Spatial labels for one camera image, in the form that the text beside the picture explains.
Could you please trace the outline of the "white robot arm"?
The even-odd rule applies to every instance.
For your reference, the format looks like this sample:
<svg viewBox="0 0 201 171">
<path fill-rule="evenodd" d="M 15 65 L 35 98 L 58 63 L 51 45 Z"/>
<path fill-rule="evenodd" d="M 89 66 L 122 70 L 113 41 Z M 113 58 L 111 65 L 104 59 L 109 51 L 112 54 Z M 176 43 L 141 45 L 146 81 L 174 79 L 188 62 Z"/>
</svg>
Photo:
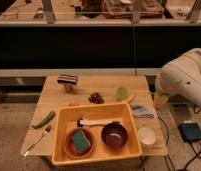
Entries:
<svg viewBox="0 0 201 171">
<path fill-rule="evenodd" d="M 201 107 L 201 48 L 193 48 L 165 64 L 155 80 L 154 107 L 180 94 Z"/>
</svg>

